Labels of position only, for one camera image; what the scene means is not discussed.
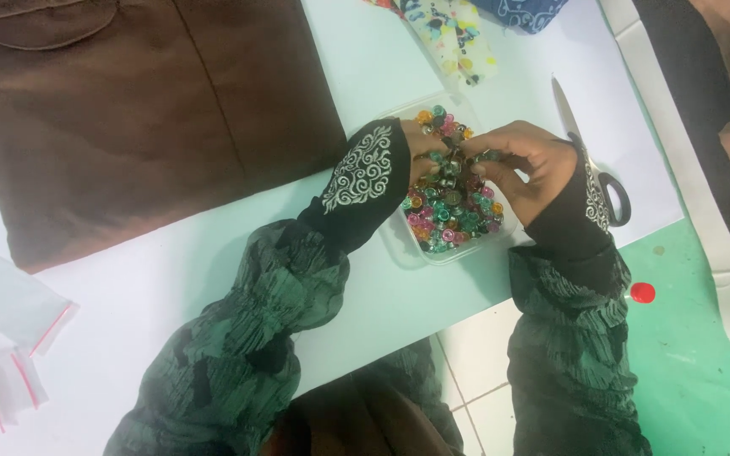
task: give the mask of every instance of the green floor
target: green floor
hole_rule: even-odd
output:
[[[730,455],[730,342],[695,228],[685,218],[621,253],[634,282],[657,292],[628,319],[635,401],[654,454]]]

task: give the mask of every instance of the person's right hand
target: person's right hand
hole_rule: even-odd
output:
[[[507,154],[501,162],[475,163],[472,172],[494,182],[527,227],[562,192],[576,169],[576,151],[556,139],[542,128],[517,120],[462,142],[461,149],[468,158],[487,149]],[[514,170],[528,174],[529,181],[523,182]]]

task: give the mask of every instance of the scissors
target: scissors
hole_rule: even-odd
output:
[[[582,135],[579,133],[579,126],[576,124],[576,119],[573,118],[573,112],[570,110],[568,99],[565,97],[565,93],[560,87],[560,82],[556,78],[551,78],[552,85],[554,87],[554,97],[556,98],[556,107],[560,110],[560,116],[562,117],[562,124],[569,133],[576,135],[579,140],[582,140]],[[587,163],[591,166],[591,171],[596,179],[596,183],[599,184],[599,188],[602,189],[602,195],[604,196],[604,205],[607,206],[607,211],[610,216],[610,226],[624,226],[629,222],[630,216],[633,215],[633,208],[629,203],[629,196],[627,191],[624,190],[624,186],[621,182],[616,180],[609,173],[601,171],[596,164],[591,160],[589,154],[585,154]],[[612,188],[618,196],[621,202],[621,215],[616,218],[615,208],[613,207],[613,201],[610,199],[610,192],[608,188]]]

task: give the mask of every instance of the red bottle cap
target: red bottle cap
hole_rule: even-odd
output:
[[[655,299],[655,287],[644,282],[634,283],[629,295],[637,303],[649,304]]]

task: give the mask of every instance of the clear plastic box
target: clear plastic box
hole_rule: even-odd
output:
[[[448,113],[455,116],[455,120],[465,124],[474,131],[475,135],[479,135],[485,130],[482,129],[475,115],[472,105],[459,93],[438,92],[416,101],[411,101],[405,105],[391,109],[389,112],[382,113],[378,119],[385,117],[398,117],[399,119],[415,119],[419,111],[422,109],[432,109],[435,105],[441,105]],[[452,263],[464,256],[477,252],[482,246],[488,243],[506,241],[509,247],[512,245],[510,235],[514,232],[518,225],[518,218],[512,212],[509,202],[505,196],[497,189],[494,183],[487,181],[486,185],[495,192],[493,198],[503,205],[503,224],[501,230],[497,233],[484,234],[478,239],[472,239],[462,247],[448,250],[442,253],[425,253],[421,250],[419,243],[416,242],[415,236],[411,231],[411,226],[407,223],[404,212],[401,207],[390,216],[387,223],[380,227],[381,234],[389,246],[389,250],[393,259],[402,267],[407,269],[417,269],[424,264],[434,264],[443,266]]]

